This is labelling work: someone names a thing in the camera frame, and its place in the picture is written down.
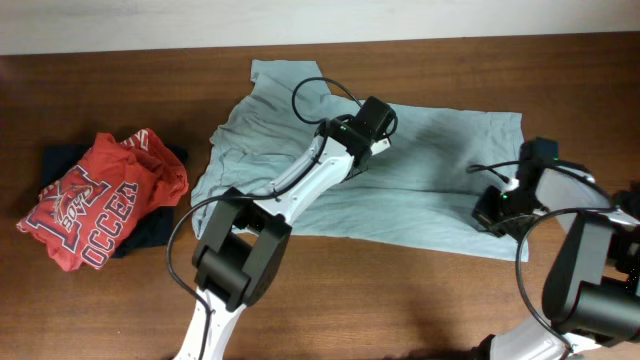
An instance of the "clothing pile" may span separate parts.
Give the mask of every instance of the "clothing pile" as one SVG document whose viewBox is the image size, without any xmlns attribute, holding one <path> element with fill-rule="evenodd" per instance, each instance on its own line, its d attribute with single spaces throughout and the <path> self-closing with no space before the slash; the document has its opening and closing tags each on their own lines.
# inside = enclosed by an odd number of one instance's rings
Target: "clothing pile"
<svg viewBox="0 0 640 360">
<path fill-rule="evenodd" d="M 17 227 L 45 243 L 64 271 L 82 263 L 100 269 L 114 255 L 165 245 L 173 226 L 167 207 L 189 188 L 186 158 L 151 129 L 120 143 L 99 133 L 88 149 L 47 147 L 42 181 L 48 185 Z"/>
</svg>

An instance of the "black cable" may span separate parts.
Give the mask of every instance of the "black cable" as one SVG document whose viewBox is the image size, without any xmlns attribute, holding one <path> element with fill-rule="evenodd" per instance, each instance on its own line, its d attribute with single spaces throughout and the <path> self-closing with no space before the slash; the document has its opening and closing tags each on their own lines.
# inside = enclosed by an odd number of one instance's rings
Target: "black cable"
<svg viewBox="0 0 640 360">
<path fill-rule="evenodd" d="M 547 324 L 547 322 L 544 320 L 544 318 L 542 318 L 540 313 L 538 313 L 538 311 L 535 309 L 535 307 L 531 303 L 531 300 L 529 299 L 529 296 L 527 295 L 527 290 L 526 290 L 526 288 L 524 286 L 524 280 L 523 280 L 523 277 L 522 277 L 522 249 L 524 248 L 524 244 L 527 241 L 527 238 L 529 237 L 531 232 L 533 232 L 533 230 L 538 225 L 543 223 L 544 221 L 546 221 L 548 219 L 551 219 L 551 218 L 554 218 L 556 216 L 565 215 L 565 214 L 573 214 L 573 213 L 578 213 L 578 212 L 581 212 L 581 211 L 593 211 L 593 212 L 599 212 L 599 213 L 606 213 L 606 212 L 616 211 L 616 208 L 614 208 L 614 207 L 610 207 L 610 208 L 567 208 L 567 209 L 560 209 L 560 210 L 549 212 L 549 213 L 539 217 L 538 219 L 536 219 L 533 222 L 533 224 L 531 225 L 529 230 L 527 230 L 527 232 L 525 233 L 524 237 L 522 238 L 522 241 L 518 242 L 518 247 L 516 249 L 516 281 L 518 282 L 518 290 L 520 291 L 520 296 L 522 297 L 522 301 L 527 306 L 527 309 L 531 313 L 531 316 L 533 316 L 533 318 L 536 319 L 536 321 L 540 324 L 540 326 L 542 326 L 545 330 L 547 330 L 549 333 L 551 333 L 551 335 L 555 336 L 556 338 L 558 338 L 560 341 L 562 341 L 565 344 L 568 353 L 567 353 L 567 351 L 565 351 L 565 354 L 563 355 L 563 358 L 566 358 L 566 356 L 568 356 L 569 354 L 573 353 L 573 348 L 572 348 L 571 343 L 569 342 L 569 340 L 567 340 L 564 336 L 559 334 L 555 329 L 553 329 L 549 324 Z"/>
<path fill-rule="evenodd" d="M 171 235 L 169 236 L 169 241 L 167 242 L 167 252 L 166 252 L 167 269 L 169 271 L 169 275 L 171 275 L 173 280 L 175 280 L 175 282 L 178 283 L 178 285 L 180 285 L 181 288 L 183 288 L 186 292 L 188 292 L 191 296 L 193 296 L 205 308 L 206 318 L 204 323 L 204 334 L 202 336 L 202 345 L 200 346 L 200 355 L 198 356 L 198 360 L 202 360 L 202 357 L 204 356 L 204 350 L 207 345 L 207 334 L 209 332 L 209 325 L 211 322 L 212 309 L 209 308 L 209 305 L 207 304 L 207 302 L 200 295 L 198 295 L 198 293 L 195 290 L 189 287 L 189 285 L 187 285 L 184 282 L 184 280 L 182 280 L 180 276 L 178 276 L 178 274 L 173 269 L 173 263 L 171 262 L 171 250 L 173 249 L 173 243 L 175 242 L 175 239 L 178 235 L 178 232 L 182 228 L 182 225 L 194 212 L 196 212 L 201 207 L 206 206 L 212 202 L 221 201 L 221 200 L 224 200 L 224 201 L 226 200 L 269 200 L 269 199 L 277 198 L 282 194 L 285 194 L 287 191 L 291 190 L 294 186 L 296 186 L 300 182 L 300 180 L 302 180 L 309 173 L 309 171 L 313 169 L 316 163 L 318 163 L 318 160 L 322 156 L 325 146 L 327 145 L 328 139 L 329 139 L 329 134 L 326 134 L 324 136 L 324 139 L 322 140 L 322 143 L 320 144 L 320 148 L 318 152 L 315 154 L 309 166 L 307 166 L 307 168 L 302 173 L 300 173 L 300 175 L 298 175 L 298 177 L 295 180 L 293 180 L 289 185 L 285 186 L 284 188 L 278 191 L 275 191 L 274 189 L 274 192 L 269 195 L 222 194 L 222 195 L 210 197 L 208 199 L 205 199 L 199 202 L 198 204 L 194 205 L 191 209 L 189 209 L 189 211 L 187 211 L 187 213 L 184 214 L 182 218 L 180 218 L 175 228 L 171 232 Z"/>
<path fill-rule="evenodd" d="M 498 221 L 497 223 L 491 225 L 490 227 L 493 228 L 497 228 L 502 226 L 503 224 L 506 224 L 508 222 L 514 221 L 514 220 L 519 220 L 519 219 L 523 219 L 523 218 L 531 218 L 531 217 L 536 217 L 538 215 L 534 215 L 534 214 L 520 214 L 520 215 L 514 215 L 511 217 L 508 217 L 506 219 L 502 219 L 501 221 Z M 480 232 L 493 232 L 492 230 L 480 230 Z"/>
<path fill-rule="evenodd" d="M 504 182 L 505 184 L 509 183 L 509 178 L 500 174 L 499 172 L 495 171 L 494 168 L 497 167 L 502 167 L 502 166 L 507 166 L 507 165 L 519 165 L 521 163 L 521 161 L 507 161 L 504 163 L 498 163 L 498 164 L 494 164 L 494 165 L 490 165 L 490 166 L 484 166 L 484 165 L 480 165 L 480 164 L 472 164 L 469 165 L 467 167 L 467 173 L 471 174 L 474 172 L 478 172 L 478 171 L 489 171 L 492 174 L 496 175 L 497 177 L 500 178 L 500 180 L 502 180 L 502 182 Z"/>
<path fill-rule="evenodd" d="M 342 91 L 344 91 L 347 95 L 349 95 L 351 100 L 353 100 L 356 104 L 358 104 L 359 107 L 362 107 L 362 103 L 360 102 L 360 100 L 358 100 L 358 98 L 355 97 L 351 93 L 351 91 L 349 91 L 349 89 L 347 89 L 344 85 L 340 84 L 339 82 L 323 76 L 310 77 L 302 80 L 298 85 L 296 85 L 296 87 L 293 89 L 293 93 L 291 94 L 291 108 L 293 109 L 293 113 L 296 114 L 298 119 L 300 119 L 300 121 L 302 121 L 303 123 L 309 124 L 309 125 L 317 125 L 317 124 L 320 124 L 322 121 L 324 121 L 323 119 L 316 120 L 316 121 L 307 120 L 303 118 L 302 115 L 300 115 L 300 113 L 298 112 L 298 108 L 296 107 L 296 95 L 298 94 L 298 90 L 300 90 L 300 87 L 302 87 L 302 85 L 311 81 L 325 81 L 339 87 Z M 391 131 L 385 134 L 383 139 L 388 139 L 391 135 L 393 135 L 396 132 L 397 129 L 398 129 L 398 116 L 396 115 L 393 117 L 393 127 L 391 128 Z"/>
<path fill-rule="evenodd" d="M 296 116 L 298 117 L 298 119 L 300 119 L 300 121 L 302 121 L 305 124 L 309 124 L 309 125 L 318 125 L 321 122 L 323 122 L 323 119 L 317 120 L 317 121 L 311 121 L 311 120 L 307 120 L 305 118 L 302 117 L 302 115 L 300 115 L 300 113 L 298 112 L 298 108 L 296 108 L 296 95 L 298 94 L 298 90 L 300 89 L 300 87 L 308 82 L 311 81 L 325 81 L 328 83 L 331 83 L 337 87 L 339 87 L 342 91 L 344 91 L 347 95 L 349 95 L 349 97 L 351 98 L 351 100 L 355 101 L 356 104 L 358 104 L 359 107 L 362 107 L 362 103 L 360 102 L 360 100 L 358 100 L 358 98 L 356 98 L 351 91 L 349 91 L 349 89 L 347 89 L 346 87 L 344 87 L 344 85 L 340 84 L 339 82 L 333 80 L 333 79 L 329 79 L 326 77 L 322 77 L 322 76 L 318 76 L 318 77 L 310 77 L 308 79 L 304 79 L 302 80 L 298 85 L 296 85 L 296 87 L 293 89 L 293 93 L 291 94 L 291 107 L 293 108 L 293 112 L 294 114 L 296 114 Z"/>
</svg>

